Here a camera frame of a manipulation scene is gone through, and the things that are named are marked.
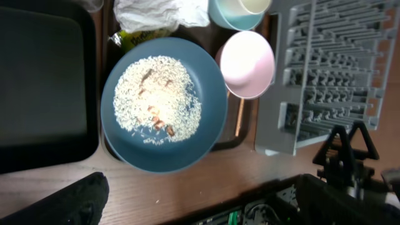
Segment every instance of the blue bowl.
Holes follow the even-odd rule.
[[[160,146],[144,144],[140,132],[121,129],[114,115],[114,90],[126,68],[149,56],[169,56],[187,69],[202,104],[199,127],[189,139],[165,142]],[[101,98],[101,122],[115,154],[128,164],[154,173],[186,168],[205,156],[219,139],[226,120],[228,102],[223,75],[214,59],[201,47],[187,40],[165,37],[144,42],[130,50],[115,65]],[[148,136],[145,128],[143,135]]]
[[[263,19],[264,14],[248,15],[248,16],[237,16],[235,18],[227,19],[221,11],[219,0],[209,0],[208,13],[210,18],[226,29],[234,29],[237,31],[247,31],[255,28]]]

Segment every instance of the white rice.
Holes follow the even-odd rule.
[[[193,87],[181,62],[167,56],[140,59],[126,69],[115,87],[113,104],[117,122],[129,132],[140,129],[143,133],[143,128],[148,128],[151,133],[154,115],[149,108],[154,107],[165,123],[161,130],[165,133],[166,126],[171,126],[175,133],[165,139],[177,142],[190,138],[201,118],[201,103],[192,94]],[[143,142],[161,145],[164,140],[150,137]]]

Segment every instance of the wooden table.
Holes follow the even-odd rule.
[[[379,130],[371,133],[381,160],[366,164],[376,169],[377,178],[382,169],[400,165],[397,147],[400,105],[396,104],[399,80],[389,83]],[[103,172],[110,186],[101,219],[101,224],[106,225],[158,224],[220,204],[272,179],[302,173],[315,175],[317,166],[311,161],[318,144],[299,149],[296,156],[267,157],[253,150],[256,112],[254,110],[250,133],[242,145],[212,152],[194,166],[173,174],[157,175],[134,169],[111,158],[99,146],[93,156],[81,162],[0,175],[0,217],[95,171]]]

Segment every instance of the gray dish rack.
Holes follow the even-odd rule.
[[[260,98],[256,151],[295,154],[335,125],[377,129],[399,25],[395,0],[280,0],[274,83]]]

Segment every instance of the tray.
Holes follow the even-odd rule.
[[[103,20],[107,21],[103,26],[103,33],[106,37],[112,36],[116,31],[119,30],[118,22],[114,18],[112,12],[112,4],[104,6]],[[210,23],[208,27],[179,27],[179,29],[172,33],[172,37],[187,39],[188,41],[194,42],[197,45],[205,49],[212,57],[214,57],[219,48],[237,31],[224,29]],[[108,74],[113,69],[114,65],[124,55],[122,50],[116,46],[112,41],[106,41],[108,38],[104,38],[103,42],[103,76],[101,78],[101,89],[107,80]],[[253,109],[253,101],[245,101],[239,99],[233,94],[227,93],[228,98],[228,114],[227,121],[224,127],[224,131],[221,134],[220,140],[214,145],[212,151],[220,151],[224,149],[232,149],[240,145],[249,132],[250,118]],[[115,156],[107,140],[105,140],[103,132],[101,135],[101,142],[104,148],[115,158]]]
[[[69,1],[0,1],[0,28],[12,34],[0,46],[0,174],[89,157],[99,144],[90,15]]]

